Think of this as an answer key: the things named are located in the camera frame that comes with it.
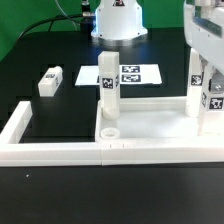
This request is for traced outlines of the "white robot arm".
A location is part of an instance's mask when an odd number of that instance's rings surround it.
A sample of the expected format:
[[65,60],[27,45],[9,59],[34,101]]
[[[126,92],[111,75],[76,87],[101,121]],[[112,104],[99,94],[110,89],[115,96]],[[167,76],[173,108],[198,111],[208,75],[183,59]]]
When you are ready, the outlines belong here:
[[124,97],[182,96],[187,89],[190,51],[211,63],[224,83],[224,2],[184,0],[184,27],[146,29],[136,0],[101,0],[92,39],[119,48],[123,62],[157,63],[161,84],[124,87]]

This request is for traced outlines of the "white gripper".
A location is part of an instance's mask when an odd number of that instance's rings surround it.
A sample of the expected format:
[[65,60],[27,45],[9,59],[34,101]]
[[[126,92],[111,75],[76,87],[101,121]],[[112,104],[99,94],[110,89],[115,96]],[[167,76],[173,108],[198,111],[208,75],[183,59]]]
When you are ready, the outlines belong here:
[[183,16],[186,42],[201,55],[202,84],[208,82],[211,63],[221,73],[213,74],[210,92],[223,95],[224,0],[184,0]]

